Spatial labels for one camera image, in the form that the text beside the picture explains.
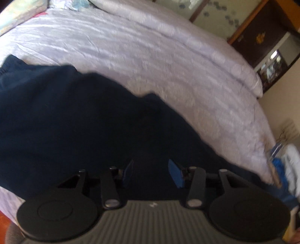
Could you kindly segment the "lavender patterned bed sheet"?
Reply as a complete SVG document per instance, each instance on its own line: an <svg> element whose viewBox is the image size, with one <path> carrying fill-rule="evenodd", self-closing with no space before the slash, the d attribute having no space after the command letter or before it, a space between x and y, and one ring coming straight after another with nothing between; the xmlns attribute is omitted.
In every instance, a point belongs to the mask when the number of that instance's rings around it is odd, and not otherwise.
<svg viewBox="0 0 300 244"><path fill-rule="evenodd" d="M97 73L137 97L155 94L218 156L272 187L264 148L273 137L256 97L179 41L100 10L48 10L1 37L1 66L9 55L28 65ZM22 201L1 186L3 212Z"/></svg>

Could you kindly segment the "tan folded garment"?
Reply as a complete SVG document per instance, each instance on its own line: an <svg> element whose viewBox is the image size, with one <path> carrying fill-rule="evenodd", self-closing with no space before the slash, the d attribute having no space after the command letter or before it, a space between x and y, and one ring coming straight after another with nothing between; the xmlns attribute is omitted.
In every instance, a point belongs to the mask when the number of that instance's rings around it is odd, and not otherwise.
<svg viewBox="0 0 300 244"><path fill-rule="evenodd" d="M274 185L278 189L280 189L282 187L282 183L280 181L280 177L278 175L278 172L277 172L275 166L273 165L273 155L272 155L271 151L267 152L267 163L268 163L268 166L269 166L269 169L270 169L270 172L271 172L272 179L274 181Z"/></svg>

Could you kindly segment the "blue garment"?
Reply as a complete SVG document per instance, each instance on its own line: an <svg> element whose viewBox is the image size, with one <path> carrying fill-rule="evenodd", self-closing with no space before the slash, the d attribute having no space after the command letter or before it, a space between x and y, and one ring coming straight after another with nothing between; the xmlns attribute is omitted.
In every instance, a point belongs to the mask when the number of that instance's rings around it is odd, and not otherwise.
<svg viewBox="0 0 300 244"><path fill-rule="evenodd" d="M280 199L290 210L294 209L299 205L297 198L292 195L288 190L288 181L285 176L285 168L280 158L273 158L272 165L278 174L280 183L282 186L280 188L275 187L271 190L271 193L278 199Z"/></svg>

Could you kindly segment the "dark brown door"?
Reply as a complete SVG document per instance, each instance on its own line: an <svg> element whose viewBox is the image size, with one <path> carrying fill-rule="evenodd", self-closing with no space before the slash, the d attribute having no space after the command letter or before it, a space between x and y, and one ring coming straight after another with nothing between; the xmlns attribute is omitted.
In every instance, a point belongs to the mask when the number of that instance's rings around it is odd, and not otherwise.
<svg viewBox="0 0 300 244"><path fill-rule="evenodd" d="M285 34L299 38L299 1L261 1L227 43L256 67Z"/></svg>

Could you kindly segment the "wooden wardrobe with frosted doors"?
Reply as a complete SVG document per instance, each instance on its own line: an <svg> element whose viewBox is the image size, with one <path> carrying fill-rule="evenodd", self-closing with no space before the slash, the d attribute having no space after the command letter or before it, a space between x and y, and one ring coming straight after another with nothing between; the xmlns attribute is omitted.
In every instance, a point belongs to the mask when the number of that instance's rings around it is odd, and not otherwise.
<svg viewBox="0 0 300 244"><path fill-rule="evenodd" d="M197 27L232 42L269 3L269 1L237 0L157 0Z"/></svg>

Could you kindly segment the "light grey garment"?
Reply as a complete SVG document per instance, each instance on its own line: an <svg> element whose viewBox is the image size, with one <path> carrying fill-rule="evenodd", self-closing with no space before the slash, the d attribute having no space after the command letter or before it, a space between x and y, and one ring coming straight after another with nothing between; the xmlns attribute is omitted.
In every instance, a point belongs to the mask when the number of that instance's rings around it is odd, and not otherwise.
<svg viewBox="0 0 300 244"><path fill-rule="evenodd" d="M288 182L288 191L299 198L299 151L297 147L291 143L284 146L281 160Z"/></svg>

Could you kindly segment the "rolled lavender quilt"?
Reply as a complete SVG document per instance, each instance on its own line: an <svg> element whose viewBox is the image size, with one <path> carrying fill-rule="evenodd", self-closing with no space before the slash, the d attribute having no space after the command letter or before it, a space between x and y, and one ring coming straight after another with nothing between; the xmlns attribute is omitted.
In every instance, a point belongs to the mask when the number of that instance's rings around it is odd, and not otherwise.
<svg viewBox="0 0 300 244"><path fill-rule="evenodd" d="M150 1L91 1L97 8L137 22L179 41L208 58L245 85L252 94L263 95L258 74L225 40L202 30L185 18Z"/></svg>

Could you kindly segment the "large floral folded duvet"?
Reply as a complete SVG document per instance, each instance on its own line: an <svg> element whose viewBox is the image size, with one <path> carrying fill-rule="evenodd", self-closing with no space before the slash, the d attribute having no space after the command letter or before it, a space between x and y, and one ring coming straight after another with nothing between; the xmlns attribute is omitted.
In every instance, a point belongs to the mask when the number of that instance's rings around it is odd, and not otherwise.
<svg viewBox="0 0 300 244"><path fill-rule="evenodd" d="M48 1L12 1L1 12L1 36L32 17L47 10Z"/></svg>

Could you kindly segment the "small blue floral pillow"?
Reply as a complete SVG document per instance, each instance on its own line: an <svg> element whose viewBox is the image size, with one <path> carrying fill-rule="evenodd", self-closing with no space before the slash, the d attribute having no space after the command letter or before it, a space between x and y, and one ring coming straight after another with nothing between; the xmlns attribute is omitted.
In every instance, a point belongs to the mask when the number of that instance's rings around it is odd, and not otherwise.
<svg viewBox="0 0 300 244"><path fill-rule="evenodd" d="M93 9L94 5L88 0L71 0L67 2L67 7L73 11L83 9Z"/></svg>

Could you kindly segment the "dark navy pants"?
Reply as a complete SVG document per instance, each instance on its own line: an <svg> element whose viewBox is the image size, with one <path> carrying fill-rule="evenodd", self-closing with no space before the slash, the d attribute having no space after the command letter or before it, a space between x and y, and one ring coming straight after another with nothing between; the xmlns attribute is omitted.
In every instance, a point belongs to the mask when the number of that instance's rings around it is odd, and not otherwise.
<svg viewBox="0 0 300 244"><path fill-rule="evenodd" d="M99 176L111 166L134 169L128 197L179 198L168 162L208 173L227 169L262 190L258 175L218 156L153 93L133 95L97 73L72 66L33 66L9 55L1 66L1 186L22 199L41 194L79 170Z"/></svg>

